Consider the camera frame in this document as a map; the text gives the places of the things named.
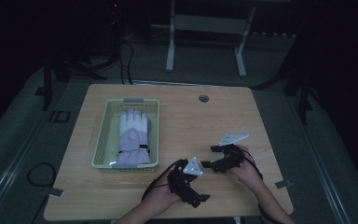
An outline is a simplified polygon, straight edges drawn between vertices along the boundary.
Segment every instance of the white table leg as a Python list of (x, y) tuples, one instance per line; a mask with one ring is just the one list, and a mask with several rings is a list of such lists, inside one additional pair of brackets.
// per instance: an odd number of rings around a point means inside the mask
[(235, 58), (237, 60), (238, 73), (240, 77), (246, 77), (246, 70), (245, 65), (243, 63), (242, 51), (243, 47), (245, 46), (246, 37), (248, 36), (249, 30), (251, 28), (252, 19), (254, 15), (255, 7), (252, 7), (251, 12), (249, 13), (248, 20), (246, 22), (247, 24), (245, 25), (245, 28), (243, 29), (243, 32), (241, 34), (241, 42), (236, 48), (234, 48)]
[(170, 45), (168, 46), (167, 65), (165, 70), (171, 72), (173, 70), (173, 60), (175, 57), (175, 0), (171, 1), (171, 26), (170, 26)]

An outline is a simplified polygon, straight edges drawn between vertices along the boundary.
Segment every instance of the green basket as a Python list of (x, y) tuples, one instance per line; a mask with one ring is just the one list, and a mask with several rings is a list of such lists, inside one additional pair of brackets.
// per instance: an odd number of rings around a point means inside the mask
[[(148, 116), (148, 148), (150, 163), (138, 165), (115, 165), (120, 146), (120, 113), (129, 108), (139, 109)], [(92, 166), (102, 173), (154, 172), (158, 164), (159, 101), (156, 99), (123, 98), (108, 100), (95, 149)]]

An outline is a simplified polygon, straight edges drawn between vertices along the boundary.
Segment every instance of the white glove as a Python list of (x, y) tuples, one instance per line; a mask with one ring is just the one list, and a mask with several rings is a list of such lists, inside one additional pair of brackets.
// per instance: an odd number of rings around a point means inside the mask
[(150, 163), (147, 149), (147, 115), (130, 108), (120, 114), (120, 150), (117, 164)]

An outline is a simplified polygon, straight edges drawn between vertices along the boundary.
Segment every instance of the gray floor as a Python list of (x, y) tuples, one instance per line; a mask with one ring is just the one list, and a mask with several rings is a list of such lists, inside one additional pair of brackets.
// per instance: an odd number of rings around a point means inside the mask
[[(248, 77), (239, 77), (233, 49), (227, 42), (205, 45), (188, 38), (186, 33), (182, 34), (186, 38), (179, 34), (173, 71), (165, 72), (167, 33), (162, 31), (160, 35), (159, 29), (155, 33), (149, 42), (137, 35), (127, 38), (133, 48), (131, 77), (135, 84), (254, 86), (276, 75), (294, 40), (285, 36), (249, 36), (243, 53)], [(130, 49), (123, 46), (122, 51), (123, 61), (127, 63)], [(43, 207), (37, 213), (46, 188), (30, 185), (27, 174), (39, 162), (49, 162), (58, 170), (91, 83), (121, 82), (117, 65), (99, 74), (108, 79), (99, 81), (77, 74), (69, 83), (54, 81), (53, 102), (48, 111), (42, 111), (43, 98), (34, 95), (43, 83), (40, 70), (30, 77), (0, 119), (0, 180), (9, 183), (0, 185), (0, 223), (31, 223), (34, 217), (35, 223), (49, 223), (43, 219)], [(291, 216), (298, 223), (358, 223), (358, 174), (334, 125), (310, 97), (313, 110), (307, 113), (309, 125), (303, 126), (296, 115), (298, 97), (284, 96), (284, 84), (281, 81), (263, 91), (254, 91), (254, 95), (283, 178), (293, 183), (288, 188), (295, 208)], [(71, 117), (67, 123), (49, 122), (53, 111), (68, 111)], [(11, 163), (18, 158), (19, 164)], [(46, 183), (50, 178), (46, 167), (39, 167), (33, 173), (35, 181)], [(246, 219), (248, 223), (262, 223), (258, 217)], [(154, 220), (152, 223), (233, 223), (233, 219)]]

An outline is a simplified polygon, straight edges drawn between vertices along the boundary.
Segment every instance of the table hole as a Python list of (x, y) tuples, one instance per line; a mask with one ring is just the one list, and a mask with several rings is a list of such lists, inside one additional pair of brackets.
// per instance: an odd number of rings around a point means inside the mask
[(207, 103), (209, 101), (209, 96), (207, 95), (200, 95), (199, 100), (203, 103)]

